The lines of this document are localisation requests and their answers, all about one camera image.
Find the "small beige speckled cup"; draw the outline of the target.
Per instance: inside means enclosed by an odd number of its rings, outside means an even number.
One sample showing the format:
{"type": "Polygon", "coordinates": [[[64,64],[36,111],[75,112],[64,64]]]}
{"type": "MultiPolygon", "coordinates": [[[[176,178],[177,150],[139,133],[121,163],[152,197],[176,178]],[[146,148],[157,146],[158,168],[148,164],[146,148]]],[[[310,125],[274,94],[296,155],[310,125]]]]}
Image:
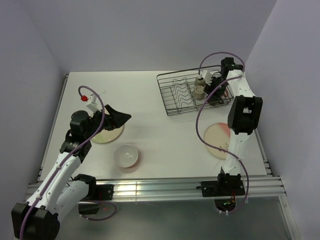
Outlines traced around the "small beige speckled cup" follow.
{"type": "Polygon", "coordinates": [[[203,99],[205,96],[204,86],[196,85],[193,90],[193,96],[195,99],[198,99],[198,100],[203,99]]]}

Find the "green and cream plate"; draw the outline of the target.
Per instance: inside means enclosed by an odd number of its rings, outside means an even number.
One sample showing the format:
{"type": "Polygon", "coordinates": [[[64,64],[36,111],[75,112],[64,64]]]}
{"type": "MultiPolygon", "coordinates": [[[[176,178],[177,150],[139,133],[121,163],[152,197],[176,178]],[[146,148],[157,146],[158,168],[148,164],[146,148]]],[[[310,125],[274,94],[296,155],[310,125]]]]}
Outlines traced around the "green and cream plate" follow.
{"type": "Polygon", "coordinates": [[[125,126],[121,126],[120,128],[116,128],[114,130],[102,130],[100,133],[95,135],[91,141],[96,144],[107,144],[112,141],[115,141],[120,135],[123,133],[125,126]]]}

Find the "grey-green ceramic cup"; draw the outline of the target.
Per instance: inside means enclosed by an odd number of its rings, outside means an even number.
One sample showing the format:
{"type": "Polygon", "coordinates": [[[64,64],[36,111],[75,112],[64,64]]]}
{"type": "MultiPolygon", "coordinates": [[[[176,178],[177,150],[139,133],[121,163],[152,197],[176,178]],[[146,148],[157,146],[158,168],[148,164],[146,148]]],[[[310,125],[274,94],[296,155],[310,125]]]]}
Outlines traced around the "grey-green ceramic cup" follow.
{"type": "Polygon", "coordinates": [[[194,80],[194,86],[205,86],[206,85],[206,81],[203,79],[203,78],[199,78],[199,77],[196,77],[195,80],[194,80]]]}

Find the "orange mug white inside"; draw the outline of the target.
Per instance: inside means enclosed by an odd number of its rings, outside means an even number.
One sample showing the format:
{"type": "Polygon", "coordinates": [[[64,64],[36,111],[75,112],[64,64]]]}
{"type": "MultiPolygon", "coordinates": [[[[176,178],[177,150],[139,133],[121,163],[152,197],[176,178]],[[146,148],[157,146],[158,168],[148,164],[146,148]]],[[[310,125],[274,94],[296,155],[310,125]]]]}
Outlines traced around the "orange mug white inside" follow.
{"type": "Polygon", "coordinates": [[[227,98],[227,97],[229,96],[229,92],[228,92],[227,89],[224,91],[223,96],[224,96],[225,98],[227,98]]]}

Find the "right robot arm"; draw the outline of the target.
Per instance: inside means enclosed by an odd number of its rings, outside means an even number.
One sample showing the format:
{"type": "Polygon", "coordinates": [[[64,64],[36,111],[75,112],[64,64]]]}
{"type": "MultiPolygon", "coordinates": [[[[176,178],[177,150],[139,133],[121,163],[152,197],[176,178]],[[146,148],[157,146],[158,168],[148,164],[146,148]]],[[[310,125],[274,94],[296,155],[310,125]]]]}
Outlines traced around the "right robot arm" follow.
{"type": "Polygon", "coordinates": [[[221,60],[219,76],[213,76],[208,72],[204,72],[203,76],[211,77],[211,82],[204,87],[204,92],[207,94],[205,103],[212,105],[218,102],[218,98],[223,95],[227,86],[231,88],[234,96],[227,117],[227,127],[230,132],[228,148],[210,143],[210,136],[201,139],[206,146],[226,154],[216,189],[220,194],[227,195],[234,188],[232,180],[241,179],[241,170],[248,173],[242,158],[247,141],[258,126],[263,99],[256,96],[249,87],[245,78],[245,64],[243,62],[236,64],[232,57],[221,60]]]}

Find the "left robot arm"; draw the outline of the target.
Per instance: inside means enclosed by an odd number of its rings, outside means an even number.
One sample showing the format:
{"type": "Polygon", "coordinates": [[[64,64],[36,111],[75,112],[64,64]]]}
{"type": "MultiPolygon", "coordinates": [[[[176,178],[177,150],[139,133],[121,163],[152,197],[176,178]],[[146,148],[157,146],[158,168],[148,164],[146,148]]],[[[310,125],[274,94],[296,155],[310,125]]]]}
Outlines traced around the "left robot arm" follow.
{"type": "Polygon", "coordinates": [[[70,129],[49,174],[25,203],[16,203],[11,217],[14,236],[20,240],[54,240],[66,215],[82,199],[96,197],[96,178],[78,174],[70,184],[69,179],[83,163],[92,144],[91,139],[103,130],[121,128],[130,114],[105,105],[92,116],[85,110],[71,115],[70,129]]]}

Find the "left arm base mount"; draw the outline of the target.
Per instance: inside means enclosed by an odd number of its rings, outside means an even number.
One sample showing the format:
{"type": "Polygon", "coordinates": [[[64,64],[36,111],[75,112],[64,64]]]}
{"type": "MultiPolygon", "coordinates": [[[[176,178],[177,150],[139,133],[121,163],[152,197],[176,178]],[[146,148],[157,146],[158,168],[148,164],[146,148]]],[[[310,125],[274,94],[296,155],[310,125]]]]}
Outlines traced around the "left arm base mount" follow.
{"type": "Polygon", "coordinates": [[[114,194],[113,184],[98,184],[93,196],[84,198],[78,203],[78,213],[89,218],[106,218],[115,207],[111,204],[114,194]]]}

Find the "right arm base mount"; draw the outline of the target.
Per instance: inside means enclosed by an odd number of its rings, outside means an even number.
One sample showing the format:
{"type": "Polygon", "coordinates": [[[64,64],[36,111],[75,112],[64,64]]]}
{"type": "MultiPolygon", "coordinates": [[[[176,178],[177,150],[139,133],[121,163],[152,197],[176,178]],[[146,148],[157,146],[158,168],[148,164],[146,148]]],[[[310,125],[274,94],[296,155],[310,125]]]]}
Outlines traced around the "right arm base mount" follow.
{"type": "Polygon", "coordinates": [[[242,180],[231,184],[227,181],[218,183],[218,180],[202,181],[196,189],[201,191],[204,198],[213,197],[215,207],[224,213],[229,213],[237,208],[237,197],[246,196],[242,180]]]}

